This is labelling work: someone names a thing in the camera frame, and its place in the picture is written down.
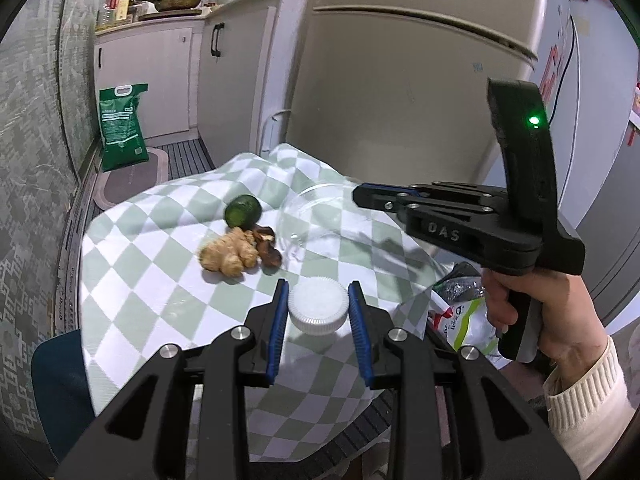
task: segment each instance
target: human hand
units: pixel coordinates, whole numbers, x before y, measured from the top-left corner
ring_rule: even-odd
[[[562,388],[575,384],[607,349],[606,331],[580,276],[535,269],[525,276],[485,270],[487,319],[505,332],[518,319],[508,301],[509,290],[524,292],[542,303],[540,351],[558,363]]]

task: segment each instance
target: green bag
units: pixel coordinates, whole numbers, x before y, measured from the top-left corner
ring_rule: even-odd
[[[100,90],[103,171],[149,160],[136,115],[140,94],[148,88],[148,84],[140,84]]]

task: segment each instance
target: white sweater sleeve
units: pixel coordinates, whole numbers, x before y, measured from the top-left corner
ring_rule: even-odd
[[[545,382],[549,427],[587,479],[604,461],[626,430],[635,410],[613,340],[600,360],[569,389],[559,391],[558,370]]]

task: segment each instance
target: ribbed cuff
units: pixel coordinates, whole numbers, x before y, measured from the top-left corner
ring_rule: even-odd
[[[621,373],[616,347],[610,337],[607,349],[591,370],[557,395],[560,377],[556,368],[544,385],[549,427],[553,433],[573,428],[594,413],[607,399]]]

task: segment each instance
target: metal screw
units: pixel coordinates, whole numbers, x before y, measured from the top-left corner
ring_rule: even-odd
[[[231,331],[231,337],[233,339],[237,339],[238,341],[242,341],[243,339],[247,339],[251,335],[251,329],[245,326],[236,326]]]
[[[475,361],[480,357],[480,352],[475,346],[463,346],[460,349],[460,355],[467,361]]]
[[[391,341],[399,343],[407,338],[407,333],[406,330],[402,330],[401,328],[392,328],[389,330],[388,336]]]
[[[179,348],[176,345],[164,345],[160,349],[160,357],[164,359],[171,359],[178,353]]]

